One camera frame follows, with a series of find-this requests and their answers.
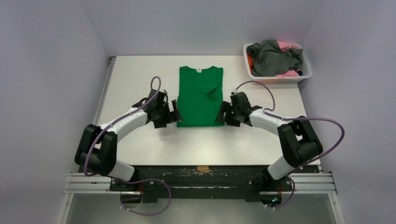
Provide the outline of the brown tape piece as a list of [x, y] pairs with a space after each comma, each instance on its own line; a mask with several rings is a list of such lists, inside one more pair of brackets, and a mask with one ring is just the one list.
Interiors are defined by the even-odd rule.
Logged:
[[204, 172], [208, 172], [210, 170], [209, 166], [197, 166], [197, 172], [198, 173], [204, 173]]

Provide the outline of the green t shirt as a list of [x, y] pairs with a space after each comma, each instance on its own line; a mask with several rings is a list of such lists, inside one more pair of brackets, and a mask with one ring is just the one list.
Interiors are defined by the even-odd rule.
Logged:
[[223, 102], [223, 73], [223, 68], [215, 66], [206, 69], [179, 68], [177, 103], [182, 121], [177, 122], [178, 128], [224, 125], [216, 121]]

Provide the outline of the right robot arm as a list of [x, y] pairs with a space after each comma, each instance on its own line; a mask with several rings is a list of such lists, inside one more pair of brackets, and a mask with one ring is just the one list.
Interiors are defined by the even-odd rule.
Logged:
[[230, 98], [231, 102], [220, 104], [217, 123], [235, 127], [245, 124], [279, 138], [282, 156], [263, 172], [262, 183], [266, 189], [275, 189], [294, 169], [322, 154], [323, 146], [306, 117], [287, 119], [261, 106], [252, 106], [244, 92], [233, 93]]

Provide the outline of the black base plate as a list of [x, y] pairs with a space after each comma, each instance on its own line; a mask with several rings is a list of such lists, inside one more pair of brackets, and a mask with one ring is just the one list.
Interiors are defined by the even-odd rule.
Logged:
[[127, 205], [159, 199], [231, 199], [260, 202], [261, 192], [275, 195], [292, 190], [289, 177], [272, 180], [267, 166], [137, 166], [130, 181], [112, 180], [109, 190], [120, 192]]

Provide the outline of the left side aluminium rail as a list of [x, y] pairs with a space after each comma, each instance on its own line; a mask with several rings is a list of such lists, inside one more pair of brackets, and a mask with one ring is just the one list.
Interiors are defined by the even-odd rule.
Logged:
[[108, 86], [111, 80], [111, 76], [113, 73], [113, 68], [115, 66], [115, 61], [116, 61], [116, 57], [117, 56], [112, 56], [109, 59], [109, 66], [107, 69], [107, 73], [106, 73], [106, 78], [105, 78], [105, 82], [101, 91], [101, 95], [100, 95], [100, 99], [99, 99], [99, 104], [97, 106], [97, 110], [95, 112], [94, 118], [93, 118], [93, 124], [97, 125], [99, 123], [100, 120], [100, 116], [103, 110], [103, 105], [104, 105], [104, 101], [106, 98], [106, 94], [107, 94], [107, 90], [108, 90]]

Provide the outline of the orange t shirt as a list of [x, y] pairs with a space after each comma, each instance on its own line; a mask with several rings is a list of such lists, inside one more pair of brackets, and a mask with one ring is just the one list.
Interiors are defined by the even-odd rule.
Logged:
[[247, 54], [247, 61], [248, 61], [250, 74], [253, 75], [253, 62], [249, 54]]

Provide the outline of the pink t shirt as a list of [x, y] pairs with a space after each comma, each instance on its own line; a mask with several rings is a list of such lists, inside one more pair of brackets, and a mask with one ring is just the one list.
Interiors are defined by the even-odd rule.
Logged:
[[[287, 42], [282, 42], [282, 41], [277, 41], [279, 48], [281, 51], [286, 51], [288, 49], [299, 49], [300, 47], [297, 46], [296, 44], [292, 43], [287, 43]], [[300, 69], [297, 70], [289, 70], [283, 74], [276, 75], [278, 78], [285, 78], [285, 77], [299, 77], [301, 74]]]

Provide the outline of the aluminium frame rail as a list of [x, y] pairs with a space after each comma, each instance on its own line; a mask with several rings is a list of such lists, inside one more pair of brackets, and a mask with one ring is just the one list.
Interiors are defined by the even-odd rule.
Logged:
[[[330, 201], [330, 209], [335, 223], [345, 224], [341, 207], [339, 206], [338, 192], [331, 173], [295, 173], [290, 177], [295, 183], [295, 193], [305, 195], [327, 195]], [[64, 190], [63, 206], [58, 215], [57, 224], [65, 224], [73, 202], [77, 194], [123, 194], [138, 196], [139, 191], [111, 191], [113, 180], [99, 175], [87, 177], [83, 173], [70, 173]]]

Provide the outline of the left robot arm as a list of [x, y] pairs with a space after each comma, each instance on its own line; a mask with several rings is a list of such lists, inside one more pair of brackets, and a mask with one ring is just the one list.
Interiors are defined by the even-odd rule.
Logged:
[[74, 162], [87, 175], [101, 175], [121, 180], [128, 191], [139, 186], [136, 169], [117, 159], [118, 143], [132, 131], [150, 122], [155, 128], [182, 121], [176, 100], [169, 101], [166, 91], [152, 89], [120, 117], [100, 126], [89, 124], [84, 130]]

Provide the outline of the grey t shirt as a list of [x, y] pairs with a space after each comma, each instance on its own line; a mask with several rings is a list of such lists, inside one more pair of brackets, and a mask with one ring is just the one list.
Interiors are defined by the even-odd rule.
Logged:
[[253, 76], [275, 77], [289, 70], [300, 69], [303, 49], [281, 51], [277, 40], [266, 40], [247, 47], [253, 62]]

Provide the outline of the white laundry basket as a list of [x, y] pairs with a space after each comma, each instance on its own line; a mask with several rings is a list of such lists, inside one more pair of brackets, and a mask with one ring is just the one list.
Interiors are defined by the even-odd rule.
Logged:
[[243, 58], [245, 62], [245, 67], [248, 76], [255, 81], [258, 81], [262, 84], [297, 84], [300, 81], [303, 81], [305, 79], [308, 79], [312, 76], [312, 69], [311, 69], [311, 64], [306, 56], [306, 54], [303, 52], [302, 53], [302, 65], [299, 69], [299, 71], [302, 72], [302, 75], [298, 75], [297, 77], [255, 77], [253, 76], [249, 62], [248, 62], [248, 55], [246, 52], [246, 49], [248, 46], [252, 45], [252, 43], [247, 43], [243, 45]]

